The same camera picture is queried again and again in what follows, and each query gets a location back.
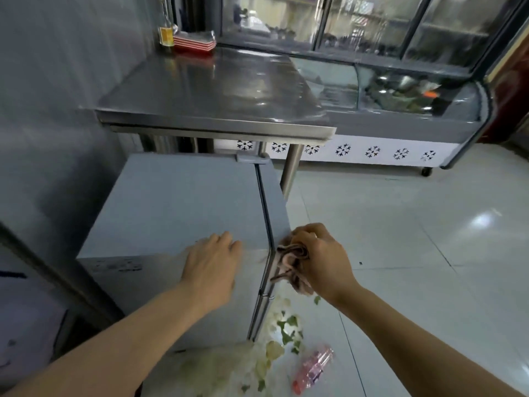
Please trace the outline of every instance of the bottle label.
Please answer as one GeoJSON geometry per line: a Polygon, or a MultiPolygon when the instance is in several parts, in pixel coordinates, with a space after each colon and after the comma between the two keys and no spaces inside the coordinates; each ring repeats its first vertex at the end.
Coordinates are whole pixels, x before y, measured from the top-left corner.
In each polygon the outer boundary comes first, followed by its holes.
{"type": "Polygon", "coordinates": [[[162,46],[172,47],[175,45],[175,40],[172,38],[172,28],[160,27],[160,43],[162,46]]]}

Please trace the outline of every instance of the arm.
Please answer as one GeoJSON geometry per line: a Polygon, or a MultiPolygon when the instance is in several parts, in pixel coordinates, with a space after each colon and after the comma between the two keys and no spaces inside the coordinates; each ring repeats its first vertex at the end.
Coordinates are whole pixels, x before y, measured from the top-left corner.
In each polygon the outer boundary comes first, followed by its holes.
{"type": "Polygon", "coordinates": [[[362,329],[413,397],[523,396],[361,287],[325,226],[309,224],[294,234],[292,243],[308,249],[303,271],[311,286],[362,329]]]}
{"type": "Polygon", "coordinates": [[[182,280],[86,341],[6,397],[131,397],[162,355],[208,312],[226,304],[241,260],[240,241],[213,234],[189,252],[182,280]]]}

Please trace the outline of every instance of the stack of red trays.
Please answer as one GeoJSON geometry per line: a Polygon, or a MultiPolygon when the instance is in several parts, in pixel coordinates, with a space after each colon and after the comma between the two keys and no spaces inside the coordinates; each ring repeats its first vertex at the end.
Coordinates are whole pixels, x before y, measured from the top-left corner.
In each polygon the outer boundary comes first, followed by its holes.
{"type": "Polygon", "coordinates": [[[211,32],[187,33],[177,32],[173,39],[178,49],[195,50],[208,53],[212,51],[217,42],[211,32]]]}

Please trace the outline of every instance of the hand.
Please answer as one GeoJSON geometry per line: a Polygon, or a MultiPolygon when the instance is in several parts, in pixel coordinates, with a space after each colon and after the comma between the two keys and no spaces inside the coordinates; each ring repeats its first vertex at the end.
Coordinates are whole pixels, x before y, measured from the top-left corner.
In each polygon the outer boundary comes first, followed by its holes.
{"type": "Polygon", "coordinates": [[[307,247],[309,259],[301,262],[303,273],[316,293],[337,305],[354,287],[354,278],[346,250],[321,223],[307,224],[293,231],[292,243],[307,247]]]}
{"type": "Polygon", "coordinates": [[[189,251],[183,268],[182,283],[190,288],[202,314],[207,314],[230,301],[235,274],[241,263],[242,243],[232,243],[225,232],[212,234],[205,243],[197,243],[189,251]]]}

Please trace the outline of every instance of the bottle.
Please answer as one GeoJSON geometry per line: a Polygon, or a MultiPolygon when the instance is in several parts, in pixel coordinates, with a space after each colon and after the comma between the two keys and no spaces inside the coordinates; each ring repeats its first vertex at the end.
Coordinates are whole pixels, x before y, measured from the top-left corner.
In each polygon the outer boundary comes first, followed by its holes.
{"type": "Polygon", "coordinates": [[[173,47],[175,41],[172,37],[172,7],[171,0],[160,0],[160,15],[158,18],[158,35],[160,36],[160,44],[165,49],[166,47],[173,47]]]}
{"type": "Polygon", "coordinates": [[[301,366],[292,383],[292,390],[296,395],[301,395],[306,389],[314,386],[325,367],[331,363],[334,351],[329,346],[323,346],[315,351],[301,366]]]}

